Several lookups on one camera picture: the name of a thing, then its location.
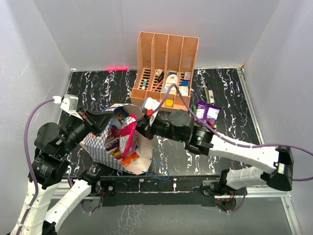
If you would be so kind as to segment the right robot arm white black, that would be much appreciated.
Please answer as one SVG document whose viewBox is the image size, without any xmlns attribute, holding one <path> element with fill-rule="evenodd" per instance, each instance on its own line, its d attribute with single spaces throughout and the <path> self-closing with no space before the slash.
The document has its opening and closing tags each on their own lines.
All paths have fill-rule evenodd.
<svg viewBox="0 0 313 235">
<path fill-rule="evenodd" d="M 249 168 L 222 170 L 218 180 L 202 183 L 205 195 L 231 195 L 249 186 L 267 185 L 279 191 L 291 191 L 293 156 L 286 146 L 256 147 L 246 142 L 230 140 L 224 135 L 198 126 L 184 110 L 172 112 L 161 120 L 149 110 L 137 121 L 136 131 L 151 140 L 161 136 L 183 142 L 185 149 L 197 155 L 223 157 L 248 164 Z"/>
</svg>

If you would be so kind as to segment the checkered paper bag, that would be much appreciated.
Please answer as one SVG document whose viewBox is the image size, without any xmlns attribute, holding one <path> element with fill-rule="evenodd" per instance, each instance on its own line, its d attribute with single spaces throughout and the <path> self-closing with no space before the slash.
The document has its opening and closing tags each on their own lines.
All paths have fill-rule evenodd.
<svg viewBox="0 0 313 235">
<path fill-rule="evenodd" d="M 141 108 L 133 104 L 114 104 L 102 113 L 109 112 L 113 112 L 113 116 L 104 131 L 98 136 L 88 134 L 80 142 L 91 158 L 119 171 L 161 179 L 148 172 L 151 163 L 155 163 L 165 171 L 165 180 L 169 179 L 167 168 L 153 159 L 152 141 L 135 130 L 136 121 L 143 117 Z"/>
</svg>

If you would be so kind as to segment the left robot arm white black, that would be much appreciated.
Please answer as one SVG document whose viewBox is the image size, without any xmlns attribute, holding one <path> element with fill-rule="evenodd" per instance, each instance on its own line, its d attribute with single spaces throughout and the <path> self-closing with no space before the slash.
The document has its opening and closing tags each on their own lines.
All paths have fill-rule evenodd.
<svg viewBox="0 0 313 235">
<path fill-rule="evenodd" d="M 67 160 L 75 147 L 88 135 L 99 136 L 108 126 L 114 113 L 78 110 L 62 130 L 58 124 L 48 122 L 42 125 L 35 139 L 34 161 L 28 161 L 29 181 L 27 194 L 12 235 L 55 235 L 61 224 L 73 209 L 90 195 L 100 192 L 100 177 L 84 171 L 70 190 L 53 207 L 49 208 L 52 196 L 67 170 Z"/>
</svg>

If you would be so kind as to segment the pink snack packet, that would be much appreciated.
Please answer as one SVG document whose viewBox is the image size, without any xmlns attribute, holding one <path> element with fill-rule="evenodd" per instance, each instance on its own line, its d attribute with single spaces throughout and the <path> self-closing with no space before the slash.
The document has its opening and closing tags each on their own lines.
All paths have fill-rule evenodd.
<svg viewBox="0 0 313 235">
<path fill-rule="evenodd" d="M 129 115 L 120 130 L 119 150 L 123 158 L 135 152 L 137 145 L 136 121 L 136 115 Z"/>
</svg>

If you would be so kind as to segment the green snack packet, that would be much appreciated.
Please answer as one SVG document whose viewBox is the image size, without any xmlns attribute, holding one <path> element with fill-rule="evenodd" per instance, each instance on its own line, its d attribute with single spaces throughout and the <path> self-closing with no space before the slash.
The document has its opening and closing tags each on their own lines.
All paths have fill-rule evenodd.
<svg viewBox="0 0 313 235">
<path fill-rule="evenodd" d="M 198 103 L 192 106 L 192 111 L 196 115 L 195 122 L 199 125 L 206 123 L 213 129 L 216 129 L 216 122 L 220 108 L 208 103 Z"/>
</svg>

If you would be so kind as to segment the purple snack packet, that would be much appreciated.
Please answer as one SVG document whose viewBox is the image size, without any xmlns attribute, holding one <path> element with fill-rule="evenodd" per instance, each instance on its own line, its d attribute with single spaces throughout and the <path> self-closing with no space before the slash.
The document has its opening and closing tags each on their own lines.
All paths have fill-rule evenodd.
<svg viewBox="0 0 313 235">
<path fill-rule="evenodd" d="M 196 116 L 203 122 L 214 127 L 220 110 L 220 107 L 203 101 L 198 101 L 196 105 Z"/>
</svg>

